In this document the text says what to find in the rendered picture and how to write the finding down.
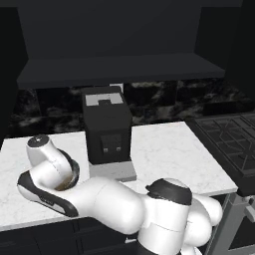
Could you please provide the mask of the black coffee machine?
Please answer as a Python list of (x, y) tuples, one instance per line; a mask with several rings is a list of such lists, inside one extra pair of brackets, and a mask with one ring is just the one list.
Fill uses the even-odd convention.
[(132, 115), (121, 88), (84, 88), (82, 101), (90, 177), (135, 181), (130, 158)]

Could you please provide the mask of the black hob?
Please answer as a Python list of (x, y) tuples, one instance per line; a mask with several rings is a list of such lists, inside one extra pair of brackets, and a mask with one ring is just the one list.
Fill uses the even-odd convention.
[(255, 113), (188, 119), (188, 127), (242, 196), (255, 195)]

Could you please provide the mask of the dark base cabinets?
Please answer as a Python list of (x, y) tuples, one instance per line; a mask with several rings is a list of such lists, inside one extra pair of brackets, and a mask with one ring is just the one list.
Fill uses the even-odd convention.
[(81, 218), (1, 231), (0, 255), (136, 255), (136, 237)]

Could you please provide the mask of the grey oven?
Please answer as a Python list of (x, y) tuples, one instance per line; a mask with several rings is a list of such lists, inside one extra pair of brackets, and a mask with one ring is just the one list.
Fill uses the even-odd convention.
[(237, 193), (227, 194), (222, 219), (214, 228), (204, 255), (255, 255), (255, 244), (230, 248), (245, 217), (255, 223), (255, 195), (241, 197)]

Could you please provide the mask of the dark open wall cabinet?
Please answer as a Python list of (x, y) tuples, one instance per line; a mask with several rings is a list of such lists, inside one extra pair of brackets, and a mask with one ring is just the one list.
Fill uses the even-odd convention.
[(208, 0), (19, 0), (23, 89), (221, 78), (195, 53)]

